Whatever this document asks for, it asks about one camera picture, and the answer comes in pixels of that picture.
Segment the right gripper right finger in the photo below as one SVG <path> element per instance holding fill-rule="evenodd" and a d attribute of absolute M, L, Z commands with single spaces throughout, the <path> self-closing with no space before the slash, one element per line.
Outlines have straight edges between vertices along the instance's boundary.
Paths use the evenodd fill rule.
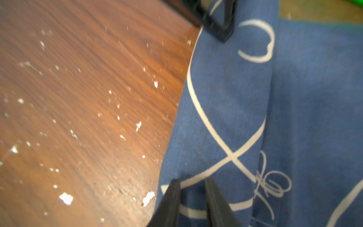
<path fill-rule="evenodd" d="M 205 193 L 209 227 L 241 227 L 239 220 L 212 178 L 205 179 Z"/>

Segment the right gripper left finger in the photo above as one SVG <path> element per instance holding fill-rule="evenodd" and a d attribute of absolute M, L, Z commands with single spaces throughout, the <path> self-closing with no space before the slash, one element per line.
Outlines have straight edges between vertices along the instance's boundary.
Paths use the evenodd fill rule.
<path fill-rule="evenodd" d="M 181 183 L 173 179 L 147 227 L 177 227 L 180 214 Z"/>

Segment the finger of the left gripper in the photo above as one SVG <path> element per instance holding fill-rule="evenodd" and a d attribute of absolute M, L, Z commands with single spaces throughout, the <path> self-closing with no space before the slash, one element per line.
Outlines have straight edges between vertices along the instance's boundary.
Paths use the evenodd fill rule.
<path fill-rule="evenodd" d="M 237 1 L 163 0 L 168 7 L 196 27 L 225 42 L 234 31 Z"/>

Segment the dark blue printed pillowcase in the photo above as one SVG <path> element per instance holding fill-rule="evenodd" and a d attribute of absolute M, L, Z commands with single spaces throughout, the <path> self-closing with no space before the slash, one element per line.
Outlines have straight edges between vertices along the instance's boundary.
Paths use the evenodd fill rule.
<path fill-rule="evenodd" d="M 363 27 L 281 19 L 238 1 L 231 37 L 199 32 L 156 206 L 181 182 L 181 227 L 207 226 L 205 179 L 244 227 L 363 224 Z"/>

